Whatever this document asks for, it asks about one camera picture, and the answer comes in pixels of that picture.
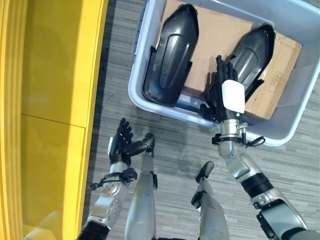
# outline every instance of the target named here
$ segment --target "cardboard box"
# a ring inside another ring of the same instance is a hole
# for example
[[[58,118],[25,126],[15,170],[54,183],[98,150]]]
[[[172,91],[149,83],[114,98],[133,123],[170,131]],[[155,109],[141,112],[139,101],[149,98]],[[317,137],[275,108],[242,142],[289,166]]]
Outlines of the cardboard box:
[[[264,83],[245,104],[245,114],[269,120],[285,89],[301,50],[301,44],[275,32],[274,52],[260,78]]]
[[[161,26],[181,4],[185,3],[178,0],[167,1]],[[251,30],[253,23],[203,7],[194,7],[198,12],[199,38],[191,59],[192,67],[182,92],[192,97],[203,98],[203,92],[211,84],[210,75],[217,70],[217,55],[221,55],[222,59],[231,55],[243,35]]]

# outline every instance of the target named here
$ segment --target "gray carpet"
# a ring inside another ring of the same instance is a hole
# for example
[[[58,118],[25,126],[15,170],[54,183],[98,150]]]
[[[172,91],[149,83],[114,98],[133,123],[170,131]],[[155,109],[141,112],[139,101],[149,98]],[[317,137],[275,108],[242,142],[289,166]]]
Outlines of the gray carpet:
[[[216,199],[227,215],[231,240],[266,239],[256,219],[257,211],[219,158],[211,144],[216,132],[197,125],[153,114],[136,107],[128,96],[133,43],[144,0],[109,0],[102,46],[98,90],[87,186],[98,182],[108,172],[109,137],[115,134],[122,117],[130,121],[140,140],[147,132],[156,137],[155,172],[159,188],[155,192],[157,237],[195,240],[199,235],[199,214],[190,204],[197,187],[194,178],[209,160],[216,163],[209,177]],[[319,6],[319,0],[310,1]],[[319,153],[320,153],[320,86],[317,82],[298,129],[290,142],[280,147],[260,146],[248,149],[274,186],[280,188],[302,214],[308,227],[320,230]],[[139,172],[141,158],[132,158],[132,167]],[[130,200],[135,183],[111,240],[123,240]],[[99,191],[87,191],[83,219],[96,202]]]

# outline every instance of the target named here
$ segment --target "yellow wall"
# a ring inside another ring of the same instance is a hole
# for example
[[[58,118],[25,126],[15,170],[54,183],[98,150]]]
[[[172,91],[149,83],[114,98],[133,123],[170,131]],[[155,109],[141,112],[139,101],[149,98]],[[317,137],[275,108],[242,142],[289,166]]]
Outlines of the yellow wall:
[[[0,239],[81,228],[108,0],[0,0]]]
[[[23,231],[33,240],[75,239],[81,228],[107,4],[28,2],[21,176]]]
[[[26,0],[0,0],[0,239],[22,239],[20,120]]]

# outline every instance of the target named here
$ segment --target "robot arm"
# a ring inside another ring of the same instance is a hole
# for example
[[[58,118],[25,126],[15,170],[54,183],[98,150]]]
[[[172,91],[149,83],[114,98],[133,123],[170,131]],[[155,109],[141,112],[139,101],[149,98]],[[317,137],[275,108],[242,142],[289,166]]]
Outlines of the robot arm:
[[[246,153],[247,146],[258,146],[265,140],[259,137],[247,142],[248,124],[240,122],[245,111],[245,100],[241,99],[244,97],[244,88],[239,86],[238,73],[230,62],[225,64],[221,56],[216,61],[215,84],[206,96],[209,107],[202,104],[200,110],[205,119],[220,123],[220,133],[212,138],[212,143],[218,145],[219,155],[227,169],[249,194],[253,206],[260,209],[257,219],[261,228],[272,240],[319,239],[320,234],[307,230],[298,211],[278,188],[273,187],[257,163]],[[228,96],[235,91],[236,97]]]
[[[148,152],[154,144],[154,136],[149,133],[142,141],[132,143],[133,134],[126,119],[120,121],[117,133],[110,138],[108,155],[110,172],[104,173],[99,183],[90,188],[101,188],[78,240],[105,240],[120,215],[122,204],[129,192],[129,184],[137,180],[136,171],[130,167],[131,157]]]

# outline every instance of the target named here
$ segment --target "plastic storage bin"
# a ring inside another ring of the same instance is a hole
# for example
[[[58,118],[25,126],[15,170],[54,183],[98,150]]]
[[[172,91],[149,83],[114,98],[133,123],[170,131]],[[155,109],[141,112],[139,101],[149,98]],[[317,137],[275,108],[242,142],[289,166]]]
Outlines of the plastic storage bin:
[[[319,9],[301,0],[185,0],[195,6],[215,10],[254,23],[269,23],[275,30],[302,45],[300,55],[270,120],[245,118],[249,123],[248,140],[264,136],[267,146],[280,146],[294,135],[311,91],[317,80],[319,64]],[[147,0],[138,31],[128,85],[132,102],[146,111],[201,126],[218,129],[219,124],[204,120],[198,109],[200,100],[181,95],[175,107],[162,106],[146,100],[142,83],[148,66],[150,48],[157,44],[166,0]]]

